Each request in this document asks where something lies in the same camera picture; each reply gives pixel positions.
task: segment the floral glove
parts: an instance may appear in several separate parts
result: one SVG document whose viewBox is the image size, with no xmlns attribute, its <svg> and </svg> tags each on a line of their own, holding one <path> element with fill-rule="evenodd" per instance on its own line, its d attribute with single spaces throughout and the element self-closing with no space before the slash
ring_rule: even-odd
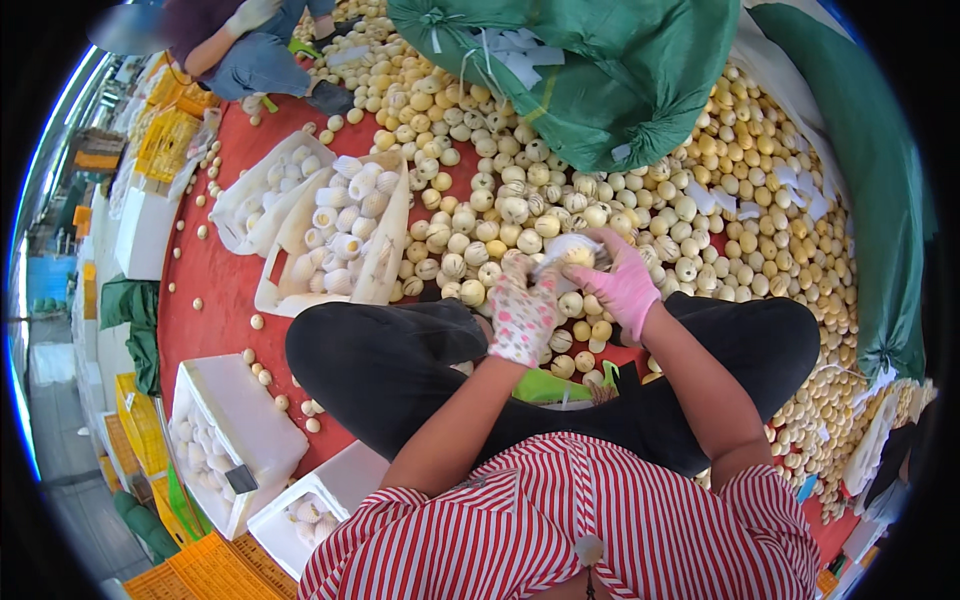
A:
<svg viewBox="0 0 960 600">
<path fill-rule="evenodd" d="M 647 313 L 660 299 L 660 290 L 650 278 L 643 258 L 612 229 L 584 229 L 580 233 L 604 243 L 613 258 L 613 267 L 609 273 L 602 273 L 567 265 L 564 277 L 596 296 L 631 338 L 639 342 Z"/>
<path fill-rule="evenodd" d="M 555 269 L 547 269 L 540 281 L 527 288 L 527 276 L 536 263 L 527 255 L 503 259 L 503 273 L 489 293 L 493 312 L 493 343 L 490 356 L 535 369 L 538 358 L 557 324 L 557 279 Z"/>
</svg>

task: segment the red striped shirt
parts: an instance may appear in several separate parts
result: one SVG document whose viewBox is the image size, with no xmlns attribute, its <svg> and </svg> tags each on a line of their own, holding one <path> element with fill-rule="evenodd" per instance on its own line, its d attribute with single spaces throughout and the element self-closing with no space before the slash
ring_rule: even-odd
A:
<svg viewBox="0 0 960 600">
<path fill-rule="evenodd" d="M 379 490 L 314 552 L 299 598 L 527 598 L 604 558 L 616 598 L 812 598 L 818 550 L 773 468 L 713 494 L 618 445 L 560 432 L 507 449 L 432 500 Z"/>
</svg>

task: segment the hand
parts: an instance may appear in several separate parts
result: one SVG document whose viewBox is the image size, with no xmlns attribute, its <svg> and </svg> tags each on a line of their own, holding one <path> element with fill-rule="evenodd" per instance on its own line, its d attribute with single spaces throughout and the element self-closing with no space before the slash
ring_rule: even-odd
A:
<svg viewBox="0 0 960 600">
<path fill-rule="evenodd" d="M 527 276 L 536 263 L 526 255 L 503 259 L 503 273 L 490 290 L 493 343 L 487 350 L 528 369 L 535 369 L 557 324 L 556 269 L 547 269 L 527 289 Z"/>
<path fill-rule="evenodd" d="M 660 290 L 650 278 L 643 258 L 612 229 L 591 228 L 580 233 L 603 242 L 613 258 L 613 267 L 609 273 L 601 273 L 580 265 L 567 265 L 564 277 L 596 296 L 630 338 L 639 342 L 647 313 L 660 300 Z"/>
<path fill-rule="evenodd" d="M 281 6 L 283 0 L 246 0 L 233 16 L 227 19 L 224 27 L 234 36 L 240 37 L 269 21 Z"/>
</svg>

